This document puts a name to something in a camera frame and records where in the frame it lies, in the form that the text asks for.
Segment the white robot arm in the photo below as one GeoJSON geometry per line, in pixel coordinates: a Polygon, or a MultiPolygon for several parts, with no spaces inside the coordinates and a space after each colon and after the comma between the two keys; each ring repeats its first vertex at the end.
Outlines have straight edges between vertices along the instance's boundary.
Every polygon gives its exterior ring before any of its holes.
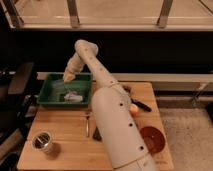
{"type": "Polygon", "coordinates": [[[97,90],[91,99],[92,114],[114,171],[159,171],[130,114],[128,93],[96,58],[97,54],[96,44],[77,40],[64,81],[73,80],[84,65],[93,74],[97,90]]]}

